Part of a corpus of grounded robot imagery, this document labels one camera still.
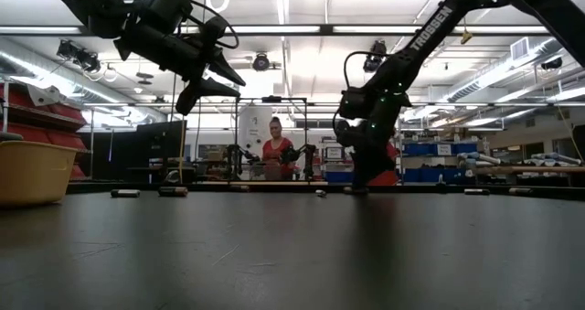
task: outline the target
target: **yellow bin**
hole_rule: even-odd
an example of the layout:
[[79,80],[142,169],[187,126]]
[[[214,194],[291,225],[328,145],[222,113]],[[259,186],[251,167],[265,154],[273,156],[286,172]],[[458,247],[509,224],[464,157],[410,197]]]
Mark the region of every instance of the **yellow bin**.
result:
[[0,143],[0,207],[62,200],[76,153],[75,149],[52,144]]

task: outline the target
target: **black robotic arm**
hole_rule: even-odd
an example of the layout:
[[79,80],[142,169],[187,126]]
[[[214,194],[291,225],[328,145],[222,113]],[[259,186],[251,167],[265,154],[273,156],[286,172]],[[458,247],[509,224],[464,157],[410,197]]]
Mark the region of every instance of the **black robotic arm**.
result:
[[[193,18],[190,15],[192,5],[204,7],[200,3],[192,0],[61,1],[93,35],[116,39],[114,44],[123,60],[133,52],[158,64],[162,70],[175,72],[183,81],[189,81],[176,102],[179,113],[189,114],[202,96],[239,96],[237,91],[223,84],[203,79],[205,69],[245,85],[223,57],[222,49],[216,46],[228,47],[218,40],[231,26],[217,14],[206,23]],[[187,20],[199,26],[194,36],[180,34],[181,24]]]
[[470,11],[512,5],[536,17],[565,49],[585,66],[585,43],[580,39],[585,15],[570,0],[444,0],[413,39],[379,67],[362,87],[342,91],[339,115],[364,119],[358,126],[340,121],[337,141],[353,146],[354,187],[361,188],[385,170],[394,169],[386,145],[402,107],[410,106],[406,91],[424,60]]

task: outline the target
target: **table surface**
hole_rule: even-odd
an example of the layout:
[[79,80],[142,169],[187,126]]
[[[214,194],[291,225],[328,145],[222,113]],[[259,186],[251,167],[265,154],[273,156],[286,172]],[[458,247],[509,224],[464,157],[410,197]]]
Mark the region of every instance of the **table surface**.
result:
[[0,211],[0,309],[583,309],[585,203],[67,196]]

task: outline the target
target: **red shirt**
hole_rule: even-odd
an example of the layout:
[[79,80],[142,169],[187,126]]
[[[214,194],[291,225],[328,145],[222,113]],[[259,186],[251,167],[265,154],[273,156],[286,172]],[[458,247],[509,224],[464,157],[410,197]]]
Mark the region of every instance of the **red shirt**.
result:
[[[392,159],[396,158],[398,155],[398,151],[392,146],[392,144],[388,144],[386,146],[386,150],[388,151],[388,156]],[[386,171],[381,173],[380,175],[376,176],[373,180],[369,181],[369,186],[394,186],[399,181],[399,178],[396,176],[396,172],[394,171]]]
[[[272,140],[266,141],[266,143],[262,147],[262,161],[279,162],[281,160],[282,150],[286,149],[289,146],[293,146],[293,143],[286,137],[282,138],[281,144],[276,149],[272,148]],[[293,174],[292,168],[288,167],[287,165],[282,165],[283,176],[291,176],[292,174]]]

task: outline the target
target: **white cylindrical tank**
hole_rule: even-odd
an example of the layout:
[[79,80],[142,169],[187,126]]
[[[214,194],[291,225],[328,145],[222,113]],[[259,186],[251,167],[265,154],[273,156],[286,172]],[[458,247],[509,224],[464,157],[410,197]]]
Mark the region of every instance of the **white cylindrical tank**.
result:
[[252,104],[242,108],[238,119],[239,146],[262,156],[262,147],[271,138],[271,119],[272,107]]

